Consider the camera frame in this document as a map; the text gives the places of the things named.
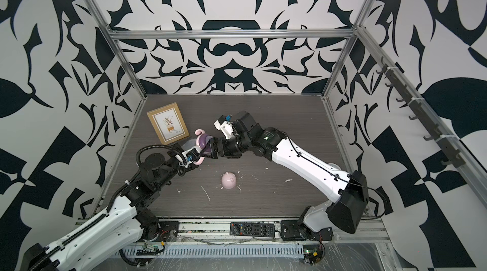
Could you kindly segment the pink bottle cap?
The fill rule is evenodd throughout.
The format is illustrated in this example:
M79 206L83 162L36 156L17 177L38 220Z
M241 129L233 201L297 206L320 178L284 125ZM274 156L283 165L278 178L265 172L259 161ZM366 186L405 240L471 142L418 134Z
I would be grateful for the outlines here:
M237 186L237 176L232 172L226 172L221 177L223 189L233 189Z

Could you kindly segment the purple collar with nipple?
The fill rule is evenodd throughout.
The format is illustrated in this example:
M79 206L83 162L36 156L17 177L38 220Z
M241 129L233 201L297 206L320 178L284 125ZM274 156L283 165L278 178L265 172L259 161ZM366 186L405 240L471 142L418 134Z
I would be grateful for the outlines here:
M198 145L201 148L201 151L204 154L210 154L212 151L211 143L212 143L213 136L208 134L202 134L198 138Z

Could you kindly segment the clear baby bottle body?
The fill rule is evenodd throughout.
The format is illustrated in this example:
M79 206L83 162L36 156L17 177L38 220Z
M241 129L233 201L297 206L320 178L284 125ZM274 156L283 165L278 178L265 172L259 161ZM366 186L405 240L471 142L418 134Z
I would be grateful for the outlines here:
M196 139L189 139L181 146L181 148L183 151L187 151L187 150L191 150L196 145L197 145Z

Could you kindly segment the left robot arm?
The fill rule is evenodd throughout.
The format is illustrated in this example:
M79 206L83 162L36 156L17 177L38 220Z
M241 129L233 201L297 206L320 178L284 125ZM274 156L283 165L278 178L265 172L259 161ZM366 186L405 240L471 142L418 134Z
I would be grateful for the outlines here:
M169 159L153 153L167 149ZM138 171L110 198L106 208L77 229L47 246L35 244L22 259L21 270L92 270L114 253L157 231L158 219L148 207L161 189L176 176L197 167L200 148L182 150L179 145L146 146L136 154Z

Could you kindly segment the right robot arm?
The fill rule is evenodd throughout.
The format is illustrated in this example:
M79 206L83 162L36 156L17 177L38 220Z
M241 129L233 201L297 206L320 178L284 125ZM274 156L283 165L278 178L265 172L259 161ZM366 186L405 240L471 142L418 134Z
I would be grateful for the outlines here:
M197 145L206 158L241 158L248 151L281 165L308 181L325 195L327 201L305 209L300 217L301 230L318 233L336 226L354 234L369 203L367 179L359 171L348 173L306 152L285 132L262 128L246 111L235 116L220 116L214 126L223 133L213 137L196 130Z

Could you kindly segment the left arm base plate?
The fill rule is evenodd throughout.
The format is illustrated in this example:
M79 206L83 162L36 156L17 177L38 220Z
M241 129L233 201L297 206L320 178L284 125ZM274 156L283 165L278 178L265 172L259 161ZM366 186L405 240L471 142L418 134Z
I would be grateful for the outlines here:
M179 234L179 221L161 221L158 228L158 241L171 242L176 240Z

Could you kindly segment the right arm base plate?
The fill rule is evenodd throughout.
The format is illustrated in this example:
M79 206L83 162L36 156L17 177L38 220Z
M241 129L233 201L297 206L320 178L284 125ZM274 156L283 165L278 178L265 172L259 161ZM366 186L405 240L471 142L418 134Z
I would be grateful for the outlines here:
M334 233L331 227L314 232L298 220L282 220L280 237L283 241L331 241Z

